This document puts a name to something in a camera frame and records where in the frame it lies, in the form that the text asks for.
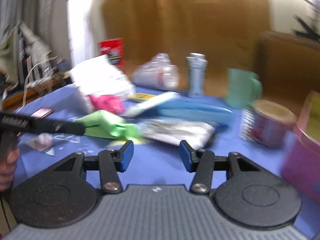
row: light blue bottle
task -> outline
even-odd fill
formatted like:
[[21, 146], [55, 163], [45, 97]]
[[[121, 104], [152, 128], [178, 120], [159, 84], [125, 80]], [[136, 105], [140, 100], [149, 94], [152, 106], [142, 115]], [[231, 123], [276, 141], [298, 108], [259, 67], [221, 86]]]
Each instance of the light blue bottle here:
[[205, 69], [208, 62], [205, 55], [199, 53], [190, 53], [187, 61], [189, 64], [188, 97], [201, 97], [204, 94]]

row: magenta box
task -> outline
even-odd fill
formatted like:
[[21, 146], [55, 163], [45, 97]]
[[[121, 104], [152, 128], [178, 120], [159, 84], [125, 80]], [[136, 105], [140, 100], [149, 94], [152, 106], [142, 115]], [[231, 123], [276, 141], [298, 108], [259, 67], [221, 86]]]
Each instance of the magenta box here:
[[293, 132], [296, 139], [281, 169], [281, 175], [299, 191], [320, 203], [320, 143], [309, 137], [306, 127], [312, 99], [319, 93], [310, 92]]

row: light green object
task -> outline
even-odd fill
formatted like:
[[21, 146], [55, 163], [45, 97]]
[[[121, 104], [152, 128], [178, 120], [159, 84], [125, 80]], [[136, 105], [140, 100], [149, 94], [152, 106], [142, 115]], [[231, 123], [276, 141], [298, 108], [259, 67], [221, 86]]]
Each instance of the light green object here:
[[99, 110], [75, 120], [85, 127], [87, 136], [107, 139], [140, 139], [141, 134], [132, 123], [125, 123], [122, 117], [105, 110]]
[[258, 78], [254, 72], [229, 68], [229, 90], [226, 103], [238, 109], [250, 107], [262, 96], [262, 84]]

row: green mug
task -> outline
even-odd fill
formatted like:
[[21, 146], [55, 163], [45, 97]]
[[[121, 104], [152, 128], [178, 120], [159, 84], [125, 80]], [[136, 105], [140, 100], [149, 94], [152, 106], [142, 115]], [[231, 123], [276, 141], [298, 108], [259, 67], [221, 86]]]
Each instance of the green mug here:
[[254, 72], [229, 68], [226, 103], [238, 109], [250, 107], [262, 96], [262, 84], [258, 78]]

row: table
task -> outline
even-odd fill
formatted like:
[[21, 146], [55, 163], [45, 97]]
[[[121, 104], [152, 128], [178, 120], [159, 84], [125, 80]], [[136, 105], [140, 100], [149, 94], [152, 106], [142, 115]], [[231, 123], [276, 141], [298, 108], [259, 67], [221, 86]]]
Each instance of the table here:
[[[162, 91], [137, 88], [137, 92], [160, 94]], [[20, 114], [32, 114], [41, 107], [52, 107], [54, 113], [48, 118], [59, 120], [72, 120], [85, 115], [83, 106], [76, 99], [76, 89], [66, 86], [51, 94], [36, 99], [26, 105]], [[210, 150], [216, 155], [227, 156], [229, 152], [236, 151], [250, 158], [267, 170], [279, 175], [281, 163], [285, 158], [293, 142], [293, 135], [288, 133], [285, 144], [281, 149], [268, 149], [254, 142], [249, 142], [239, 137], [242, 110], [231, 109], [222, 98], [205, 96], [203, 98], [191, 99], [201, 103], [209, 103], [223, 106], [234, 112], [232, 125], [217, 133], [215, 143]], [[125, 102], [127, 107], [132, 102]], [[86, 136], [73, 136], [67, 138], [64, 135], [56, 135], [54, 141], [55, 156], [48, 156], [27, 147], [23, 143], [33, 138], [34, 135], [25, 134], [19, 145], [21, 158], [18, 162], [13, 186], [27, 178], [34, 176], [55, 162], [63, 159], [75, 151], [83, 151], [86, 156], [97, 155], [99, 151], [109, 148], [112, 140], [93, 138]], [[148, 185], [175, 185], [184, 184], [190, 187], [194, 174], [186, 172], [180, 159], [178, 148], [164, 143], [153, 142], [145, 145], [135, 145], [132, 161], [125, 173], [119, 173], [119, 178], [124, 186], [128, 184]], [[216, 188], [226, 180], [225, 172], [215, 171], [213, 174], [212, 187]], [[87, 173], [87, 181], [94, 187], [100, 187], [100, 178], [97, 171]], [[295, 222], [295, 226], [307, 237], [314, 237], [320, 231], [320, 205], [313, 203], [308, 197], [303, 196], [303, 206]]]

